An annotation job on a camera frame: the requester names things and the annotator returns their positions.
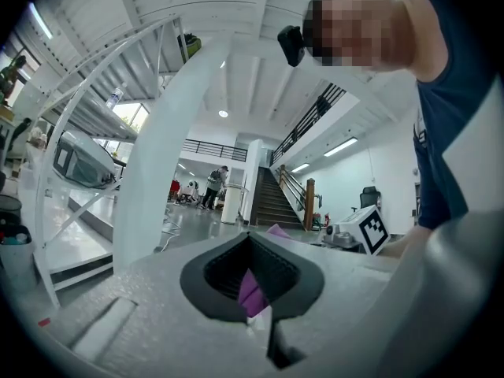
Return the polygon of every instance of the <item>black camera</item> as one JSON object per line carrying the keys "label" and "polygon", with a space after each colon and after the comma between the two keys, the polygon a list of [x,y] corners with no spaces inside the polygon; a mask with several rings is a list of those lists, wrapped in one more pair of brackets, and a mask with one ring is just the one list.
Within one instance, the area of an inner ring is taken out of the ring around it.
{"label": "black camera", "polygon": [[292,67],[296,67],[305,57],[305,43],[302,40],[300,27],[288,25],[276,37],[283,54],[287,58],[287,63]]}

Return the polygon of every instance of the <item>red object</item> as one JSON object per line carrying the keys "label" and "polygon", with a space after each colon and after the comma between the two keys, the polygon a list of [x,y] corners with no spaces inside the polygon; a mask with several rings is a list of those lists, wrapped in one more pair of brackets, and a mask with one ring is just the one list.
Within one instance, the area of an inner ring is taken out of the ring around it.
{"label": "red object", "polygon": [[42,319],[41,321],[39,321],[38,325],[43,328],[44,326],[46,326],[47,324],[50,324],[50,318],[46,318],[46,319]]}
{"label": "red object", "polygon": [[172,180],[172,186],[170,187],[170,191],[178,192],[180,190],[180,182],[178,180]]}

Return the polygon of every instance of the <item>navy blue shirt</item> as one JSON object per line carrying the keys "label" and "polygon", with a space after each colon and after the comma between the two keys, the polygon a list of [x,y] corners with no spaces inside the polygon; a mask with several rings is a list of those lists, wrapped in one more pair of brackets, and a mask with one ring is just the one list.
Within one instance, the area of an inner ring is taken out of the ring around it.
{"label": "navy blue shirt", "polygon": [[421,111],[413,141],[421,174],[418,224],[434,229],[468,211],[443,153],[480,108],[496,72],[458,11],[447,0],[429,1],[439,19],[448,62],[432,82],[417,81]]}

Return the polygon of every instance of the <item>white bucket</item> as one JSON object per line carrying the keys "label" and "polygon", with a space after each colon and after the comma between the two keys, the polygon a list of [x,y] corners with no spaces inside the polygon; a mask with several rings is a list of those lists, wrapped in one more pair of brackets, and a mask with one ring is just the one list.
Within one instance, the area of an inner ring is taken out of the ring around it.
{"label": "white bucket", "polygon": [[26,292],[37,286],[33,243],[22,245],[0,245],[3,268],[15,291]]}

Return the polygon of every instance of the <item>staircase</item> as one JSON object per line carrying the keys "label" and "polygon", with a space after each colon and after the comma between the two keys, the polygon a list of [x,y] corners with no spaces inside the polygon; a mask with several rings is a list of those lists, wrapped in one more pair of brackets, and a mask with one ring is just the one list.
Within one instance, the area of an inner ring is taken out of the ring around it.
{"label": "staircase", "polygon": [[259,188],[257,225],[278,224],[281,228],[304,229],[271,171],[269,169],[261,171],[262,180],[260,186],[256,187]]}

